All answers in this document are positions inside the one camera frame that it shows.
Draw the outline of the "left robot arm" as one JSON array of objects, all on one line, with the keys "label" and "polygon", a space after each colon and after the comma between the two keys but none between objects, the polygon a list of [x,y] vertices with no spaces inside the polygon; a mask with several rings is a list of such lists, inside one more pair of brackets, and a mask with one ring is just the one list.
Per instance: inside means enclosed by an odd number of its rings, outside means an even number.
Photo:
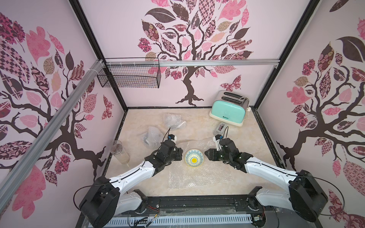
[{"label": "left robot arm", "polygon": [[144,158],[137,167],[112,177],[101,176],[89,186],[89,190],[79,204],[79,210],[93,228],[104,227],[115,215],[137,211],[142,213],[148,198],[140,190],[127,191],[140,182],[149,179],[174,162],[183,159],[183,149],[174,140],[165,140],[159,149]]}]

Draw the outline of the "yellow dotted ceramic bowl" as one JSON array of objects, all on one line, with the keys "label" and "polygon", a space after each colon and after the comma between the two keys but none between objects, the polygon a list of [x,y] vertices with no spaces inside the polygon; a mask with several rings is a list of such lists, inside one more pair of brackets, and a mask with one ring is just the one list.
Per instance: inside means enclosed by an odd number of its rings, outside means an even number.
[{"label": "yellow dotted ceramic bowl", "polygon": [[196,168],[203,164],[204,155],[200,150],[191,149],[186,153],[184,160],[189,167]]}]

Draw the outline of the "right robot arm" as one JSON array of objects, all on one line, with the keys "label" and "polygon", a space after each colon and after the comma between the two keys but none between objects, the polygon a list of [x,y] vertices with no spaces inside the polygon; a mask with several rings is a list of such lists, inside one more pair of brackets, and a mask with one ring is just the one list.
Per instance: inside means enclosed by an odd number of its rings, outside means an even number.
[{"label": "right robot arm", "polygon": [[308,222],[317,221],[328,197],[311,173],[305,170],[289,171],[263,162],[249,153],[240,152],[231,139],[224,139],[221,135],[213,140],[216,147],[204,153],[210,161],[224,162],[238,171],[256,175],[281,188],[275,191],[255,187],[247,197],[251,210],[273,206],[294,211]]}]

